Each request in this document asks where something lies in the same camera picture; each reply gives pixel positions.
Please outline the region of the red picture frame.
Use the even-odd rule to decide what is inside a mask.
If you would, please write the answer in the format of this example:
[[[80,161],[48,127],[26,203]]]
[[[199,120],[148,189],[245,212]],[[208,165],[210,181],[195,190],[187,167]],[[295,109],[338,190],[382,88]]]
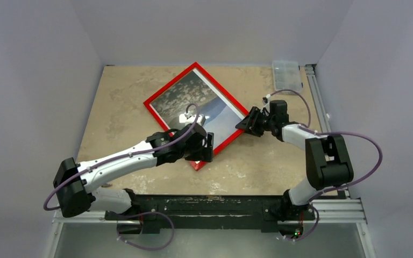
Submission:
[[[172,136],[182,135],[191,123],[190,137],[198,137],[187,161],[199,170],[243,131],[236,128],[247,115],[238,102],[197,62],[144,101],[144,106]]]

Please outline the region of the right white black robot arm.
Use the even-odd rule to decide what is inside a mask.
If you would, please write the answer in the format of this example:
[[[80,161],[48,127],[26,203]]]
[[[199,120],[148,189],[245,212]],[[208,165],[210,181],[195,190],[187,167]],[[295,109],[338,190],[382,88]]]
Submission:
[[[262,109],[254,106],[236,129],[260,137],[271,132],[279,141],[305,153],[306,177],[284,192],[279,212],[293,219],[307,209],[310,199],[329,187],[339,187],[354,178],[346,143],[341,135],[318,135],[290,121],[285,101],[271,101]]]

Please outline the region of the landscape photo print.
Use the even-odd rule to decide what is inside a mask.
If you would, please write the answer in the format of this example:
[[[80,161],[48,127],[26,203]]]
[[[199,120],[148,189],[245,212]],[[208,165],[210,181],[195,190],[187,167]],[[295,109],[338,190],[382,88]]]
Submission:
[[[218,154],[238,133],[235,125],[245,118],[244,111],[235,99],[226,96],[225,90],[198,68],[189,70],[155,94],[148,101],[148,107],[155,112],[155,118],[164,128],[180,130],[182,127],[176,121],[178,116],[197,112],[195,107],[187,107],[190,103],[196,104],[199,113],[205,115],[203,128],[214,133],[213,149]]]

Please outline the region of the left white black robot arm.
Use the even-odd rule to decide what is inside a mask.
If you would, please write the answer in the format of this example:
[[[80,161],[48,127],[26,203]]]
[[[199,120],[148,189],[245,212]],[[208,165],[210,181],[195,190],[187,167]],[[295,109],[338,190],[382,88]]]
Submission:
[[[87,211],[110,211],[126,220],[134,219],[139,205],[130,190],[106,189],[103,185],[180,159],[211,162],[214,137],[214,133],[193,123],[181,130],[155,132],[133,147],[100,159],[77,163],[67,158],[59,165],[49,196],[57,198],[57,208],[65,218]]]

